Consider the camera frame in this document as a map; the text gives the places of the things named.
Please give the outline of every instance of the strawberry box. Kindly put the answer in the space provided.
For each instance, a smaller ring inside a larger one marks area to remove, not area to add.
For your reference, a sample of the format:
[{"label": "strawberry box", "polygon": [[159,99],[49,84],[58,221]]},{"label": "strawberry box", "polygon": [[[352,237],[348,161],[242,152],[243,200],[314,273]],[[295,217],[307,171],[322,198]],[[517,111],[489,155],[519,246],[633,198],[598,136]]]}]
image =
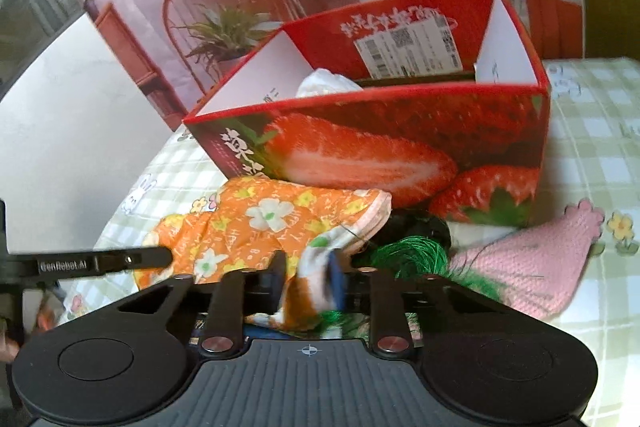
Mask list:
[{"label": "strawberry box", "polygon": [[[295,98],[316,68],[364,89]],[[184,123],[229,177],[377,187],[396,207],[524,226],[549,92],[507,0],[375,0],[284,24]]]}]

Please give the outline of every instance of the strawberry image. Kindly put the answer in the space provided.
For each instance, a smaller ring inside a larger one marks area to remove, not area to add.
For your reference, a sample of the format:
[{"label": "strawberry image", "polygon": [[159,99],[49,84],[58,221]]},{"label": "strawberry image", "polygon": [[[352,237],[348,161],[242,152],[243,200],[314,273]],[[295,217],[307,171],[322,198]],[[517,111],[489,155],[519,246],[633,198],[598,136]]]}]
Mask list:
[{"label": "strawberry image", "polygon": [[462,172],[431,200],[429,212],[452,221],[523,227],[529,219],[538,172],[504,165]]},{"label": "strawberry image", "polygon": [[[502,162],[540,164],[542,97],[511,94],[432,94],[306,108],[305,114],[373,134],[426,143],[451,156],[461,169]],[[525,153],[511,154],[526,143]]]},{"label": "strawberry image", "polygon": [[265,144],[286,179],[327,188],[381,188],[394,207],[430,198],[453,180],[449,156],[426,144],[361,132],[293,113],[268,124]]}]

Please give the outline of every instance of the orange floral cloth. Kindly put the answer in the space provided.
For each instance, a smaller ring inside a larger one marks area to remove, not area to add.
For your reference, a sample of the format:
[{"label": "orange floral cloth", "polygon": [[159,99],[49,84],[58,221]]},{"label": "orange floral cloth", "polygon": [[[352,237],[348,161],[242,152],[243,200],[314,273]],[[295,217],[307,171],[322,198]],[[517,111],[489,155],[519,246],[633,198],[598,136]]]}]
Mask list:
[{"label": "orange floral cloth", "polygon": [[212,212],[200,211],[201,206],[191,214],[166,216],[147,234],[143,244],[171,248],[174,261],[162,271],[136,270],[138,287],[178,273],[193,274],[196,283],[217,282],[231,270],[265,268],[273,252],[283,250],[290,279],[298,269],[299,280],[287,288],[304,287],[305,295],[296,298],[304,302],[303,310],[287,324],[282,314],[255,322],[287,329],[310,327],[310,317],[332,309],[323,296],[328,254],[336,248],[347,255],[358,251],[391,211],[391,196],[382,190],[305,187],[264,176],[233,178],[216,200]]}]

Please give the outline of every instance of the pink knitted cloth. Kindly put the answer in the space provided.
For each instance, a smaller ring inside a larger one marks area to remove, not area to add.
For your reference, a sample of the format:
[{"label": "pink knitted cloth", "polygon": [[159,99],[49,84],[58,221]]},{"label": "pink knitted cloth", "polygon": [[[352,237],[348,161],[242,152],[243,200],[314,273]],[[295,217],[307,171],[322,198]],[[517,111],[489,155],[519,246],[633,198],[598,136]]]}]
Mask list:
[{"label": "pink knitted cloth", "polygon": [[558,219],[456,254],[450,267],[503,283],[503,303],[545,319],[569,304],[603,221],[604,212],[582,200]]}]

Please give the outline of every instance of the white wall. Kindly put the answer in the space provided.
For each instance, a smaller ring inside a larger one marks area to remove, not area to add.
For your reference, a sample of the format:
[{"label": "white wall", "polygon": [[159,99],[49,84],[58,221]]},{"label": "white wall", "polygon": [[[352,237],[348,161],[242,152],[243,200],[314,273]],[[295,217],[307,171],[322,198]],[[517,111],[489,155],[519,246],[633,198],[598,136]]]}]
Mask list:
[{"label": "white wall", "polygon": [[171,131],[85,15],[0,101],[11,252],[91,248]]}]

